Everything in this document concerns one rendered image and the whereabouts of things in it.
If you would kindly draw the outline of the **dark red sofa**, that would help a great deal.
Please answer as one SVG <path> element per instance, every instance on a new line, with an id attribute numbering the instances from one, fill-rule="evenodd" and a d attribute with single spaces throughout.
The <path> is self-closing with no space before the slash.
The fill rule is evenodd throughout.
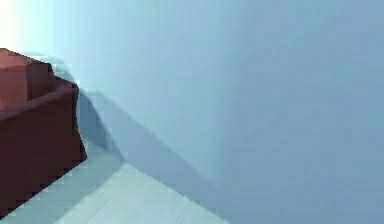
<path id="1" fill-rule="evenodd" d="M 87 159 L 78 86 L 0 48 L 0 219 Z"/>

